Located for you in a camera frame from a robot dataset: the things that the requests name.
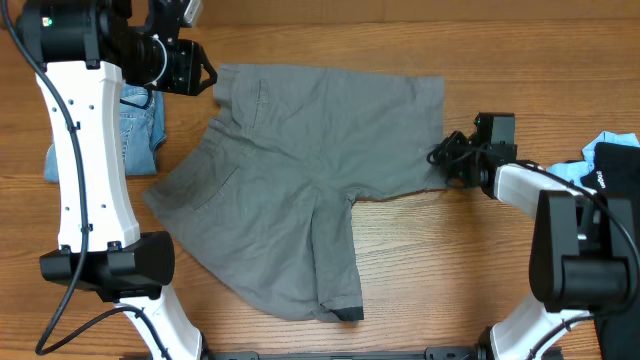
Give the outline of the grey shorts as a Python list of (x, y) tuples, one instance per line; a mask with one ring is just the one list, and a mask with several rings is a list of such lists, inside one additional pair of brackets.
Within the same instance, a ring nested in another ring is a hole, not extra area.
[(226, 64), (214, 97), (200, 143), (145, 203), (252, 306), (362, 320), (353, 205), (445, 187), (427, 160), (443, 136), (444, 79)]

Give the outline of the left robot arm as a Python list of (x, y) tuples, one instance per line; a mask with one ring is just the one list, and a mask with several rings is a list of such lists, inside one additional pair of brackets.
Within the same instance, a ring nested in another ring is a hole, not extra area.
[(27, 1), (6, 17), (34, 69), (56, 151), (58, 246), (40, 259), (43, 278), (68, 294), (89, 291), (124, 314), (152, 359), (209, 359), (205, 336), (184, 312), (172, 280), (174, 244), (142, 232), (134, 215), (120, 135), (121, 90), (196, 96), (217, 79), (203, 48), (180, 31), (198, 0), (152, 1), (141, 26), (128, 1)]

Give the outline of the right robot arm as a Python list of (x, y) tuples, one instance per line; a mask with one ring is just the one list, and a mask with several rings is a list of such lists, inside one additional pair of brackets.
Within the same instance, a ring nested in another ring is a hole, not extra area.
[(472, 135), (453, 132), (427, 160), (456, 187), (479, 187), (533, 219), (531, 293), (475, 345), (432, 347), (428, 359), (559, 359), (560, 338), (597, 316), (627, 310), (638, 292), (631, 201), (518, 159), (515, 122), (512, 113), (481, 112)]

